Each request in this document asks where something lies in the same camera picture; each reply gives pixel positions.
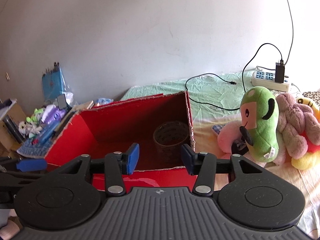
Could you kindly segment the blue checkered cloth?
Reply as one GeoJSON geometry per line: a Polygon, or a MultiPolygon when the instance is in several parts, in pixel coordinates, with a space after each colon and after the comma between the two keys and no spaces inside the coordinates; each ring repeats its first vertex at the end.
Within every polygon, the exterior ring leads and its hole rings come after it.
{"type": "Polygon", "coordinates": [[[53,144],[50,140],[44,144],[32,144],[32,142],[33,138],[27,139],[18,148],[17,153],[26,158],[43,159],[53,144]]]}

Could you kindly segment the green plush toy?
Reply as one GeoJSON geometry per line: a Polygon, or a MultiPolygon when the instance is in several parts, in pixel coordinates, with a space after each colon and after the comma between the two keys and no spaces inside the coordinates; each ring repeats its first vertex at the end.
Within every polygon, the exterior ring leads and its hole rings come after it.
{"type": "Polygon", "coordinates": [[[279,108],[275,96],[265,87],[253,87],[244,94],[240,113],[239,130],[252,158],[262,163],[274,161],[279,151],[279,108]]]}

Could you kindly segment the purple tissue pack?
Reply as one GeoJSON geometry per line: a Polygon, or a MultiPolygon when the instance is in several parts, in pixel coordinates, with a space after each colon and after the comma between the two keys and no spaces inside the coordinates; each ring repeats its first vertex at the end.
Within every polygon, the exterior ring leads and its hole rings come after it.
{"type": "Polygon", "coordinates": [[[64,118],[66,112],[67,111],[65,109],[59,109],[59,107],[55,105],[48,105],[44,110],[41,121],[43,124],[47,125],[49,125],[53,121],[61,121],[64,118]]]}

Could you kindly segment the small green white plush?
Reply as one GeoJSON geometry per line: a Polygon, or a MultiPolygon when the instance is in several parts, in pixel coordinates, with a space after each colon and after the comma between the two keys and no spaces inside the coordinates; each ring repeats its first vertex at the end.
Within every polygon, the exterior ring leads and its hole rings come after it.
{"type": "Polygon", "coordinates": [[[42,131],[41,119],[44,114],[44,108],[35,109],[31,116],[26,117],[25,121],[18,124],[18,131],[25,138],[33,138],[42,131]]]}

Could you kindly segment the white power strip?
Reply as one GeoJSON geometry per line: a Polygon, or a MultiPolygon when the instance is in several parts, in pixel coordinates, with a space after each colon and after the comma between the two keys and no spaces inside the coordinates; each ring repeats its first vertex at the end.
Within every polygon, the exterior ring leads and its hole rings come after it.
{"type": "Polygon", "coordinates": [[[291,86],[288,79],[285,79],[283,83],[275,81],[276,75],[271,72],[255,71],[252,75],[253,86],[263,86],[271,90],[277,90],[281,92],[288,92],[291,86]]]}

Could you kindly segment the stack of books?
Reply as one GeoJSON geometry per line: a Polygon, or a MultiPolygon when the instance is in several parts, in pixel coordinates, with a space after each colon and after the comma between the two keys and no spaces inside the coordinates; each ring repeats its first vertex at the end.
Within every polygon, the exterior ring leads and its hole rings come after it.
{"type": "Polygon", "coordinates": [[[74,114],[76,114],[76,113],[78,113],[80,111],[91,109],[93,106],[94,106],[94,101],[91,100],[89,102],[82,103],[80,105],[76,105],[73,108],[71,108],[69,110],[69,112],[61,120],[61,122],[56,127],[56,129],[54,130],[54,136],[57,137],[63,131],[64,127],[67,125],[67,123],[69,122],[69,120],[71,119],[71,117],[74,114]]]}

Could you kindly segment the blue pencil case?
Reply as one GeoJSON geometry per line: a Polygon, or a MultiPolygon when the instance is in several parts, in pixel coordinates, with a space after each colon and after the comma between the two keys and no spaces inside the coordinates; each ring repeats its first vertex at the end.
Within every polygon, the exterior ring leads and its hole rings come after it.
{"type": "Polygon", "coordinates": [[[59,123],[59,120],[56,120],[45,126],[41,133],[33,140],[33,145],[44,144],[47,140],[49,140],[59,123]]]}

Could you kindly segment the black power adapter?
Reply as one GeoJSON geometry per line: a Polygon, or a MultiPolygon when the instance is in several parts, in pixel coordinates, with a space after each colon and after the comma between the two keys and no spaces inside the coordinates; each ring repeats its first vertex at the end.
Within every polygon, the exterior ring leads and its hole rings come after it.
{"type": "Polygon", "coordinates": [[[276,63],[275,82],[283,83],[285,78],[285,64],[283,59],[279,63],[276,63]]]}

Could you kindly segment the blue plastic bag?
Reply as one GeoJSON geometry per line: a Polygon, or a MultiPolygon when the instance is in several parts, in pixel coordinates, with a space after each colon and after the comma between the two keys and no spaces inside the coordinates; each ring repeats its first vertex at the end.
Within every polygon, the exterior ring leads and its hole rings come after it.
{"type": "Polygon", "coordinates": [[[54,100],[67,91],[59,62],[54,62],[53,68],[42,75],[42,91],[45,101],[54,100]]]}

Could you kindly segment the red cardboard box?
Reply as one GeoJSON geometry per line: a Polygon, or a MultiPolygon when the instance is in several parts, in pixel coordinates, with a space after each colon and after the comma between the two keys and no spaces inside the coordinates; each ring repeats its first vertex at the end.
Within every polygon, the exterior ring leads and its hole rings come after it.
{"type": "Polygon", "coordinates": [[[166,153],[153,140],[154,131],[170,121],[189,126],[189,139],[184,144],[194,147],[191,109],[185,92],[118,101],[76,113],[46,154],[48,170],[82,154],[101,159],[109,153],[125,152],[138,143],[135,171],[123,178],[127,190],[134,186],[193,187],[195,177],[183,166],[181,146],[174,153],[166,153]]]}

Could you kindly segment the mauve knotted plush toy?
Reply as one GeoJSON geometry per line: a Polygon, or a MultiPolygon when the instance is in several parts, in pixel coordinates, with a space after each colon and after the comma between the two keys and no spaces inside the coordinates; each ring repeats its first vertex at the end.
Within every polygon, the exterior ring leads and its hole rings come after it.
{"type": "Polygon", "coordinates": [[[319,145],[319,122],[310,106],[298,103],[290,93],[276,97],[279,107],[277,131],[282,135],[290,157],[299,159],[307,153],[308,143],[319,145]]]}

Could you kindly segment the black cylindrical bottle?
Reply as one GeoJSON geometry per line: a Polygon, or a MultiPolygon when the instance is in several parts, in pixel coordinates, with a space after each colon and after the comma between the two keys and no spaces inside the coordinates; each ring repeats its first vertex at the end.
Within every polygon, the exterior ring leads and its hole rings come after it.
{"type": "Polygon", "coordinates": [[[3,122],[4,122],[5,126],[7,127],[7,129],[9,130],[9,132],[13,135],[13,137],[15,138],[15,140],[19,144],[24,142],[23,135],[21,135],[21,133],[18,130],[17,125],[12,121],[10,116],[5,115],[4,118],[3,118],[3,122]]]}

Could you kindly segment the pink plush toy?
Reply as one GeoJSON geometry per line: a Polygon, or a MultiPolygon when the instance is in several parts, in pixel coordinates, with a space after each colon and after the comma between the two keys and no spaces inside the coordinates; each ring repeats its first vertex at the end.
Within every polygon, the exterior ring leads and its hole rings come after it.
{"type": "MultiPolygon", "coordinates": [[[[245,141],[242,139],[242,135],[239,131],[240,125],[241,121],[235,120],[225,124],[223,127],[220,126],[220,133],[217,134],[217,145],[223,152],[220,159],[229,159],[232,154],[238,153],[261,167],[265,167],[266,163],[254,160],[254,158],[249,154],[245,141]]],[[[282,165],[286,160],[286,148],[283,136],[279,132],[277,132],[277,142],[279,145],[279,151],[273,163],[275,165],[282,165]]]]}

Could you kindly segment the yellow red plush toy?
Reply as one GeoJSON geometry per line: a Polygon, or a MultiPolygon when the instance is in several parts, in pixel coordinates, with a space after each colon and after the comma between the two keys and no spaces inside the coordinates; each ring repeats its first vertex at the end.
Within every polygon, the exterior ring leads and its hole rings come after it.
{"type": "MultiPolygon", "coordinates": [[[[313,115],[319,122],[319,106],[312,99],[306,97],[297,98],[297,103],[308,105],[313,110],[313,115]]],[[[306,135],[304,131],[301,136],[304,137],[307,143],[307,150],[303,156],[299,159],[291,159],[291,164],[298,170],[308,170],[313,166],[319,164],[319,145],[313,144],[306,135]]]]}

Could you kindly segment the woven wicker basket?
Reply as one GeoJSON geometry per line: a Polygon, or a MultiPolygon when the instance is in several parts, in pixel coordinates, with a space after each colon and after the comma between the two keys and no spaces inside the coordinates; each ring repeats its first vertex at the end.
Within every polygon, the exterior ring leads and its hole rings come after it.
{"type": "Polygon", "coordinates": [[[189,139],[189,126],[180,121],[170,121],[159,126],[153,133],[157,147],[166,153],[174,153],[189,139]]]}

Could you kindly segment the small mirror stand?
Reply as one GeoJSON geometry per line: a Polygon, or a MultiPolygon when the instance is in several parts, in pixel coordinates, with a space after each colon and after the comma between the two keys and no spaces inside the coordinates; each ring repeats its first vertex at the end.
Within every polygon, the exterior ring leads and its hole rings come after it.
{"type": "Polygon", "coordinates": [[[57,104],[60,110],[66,109],[68,107],[65,94],[61,94],[57,97],[57,104]]]}

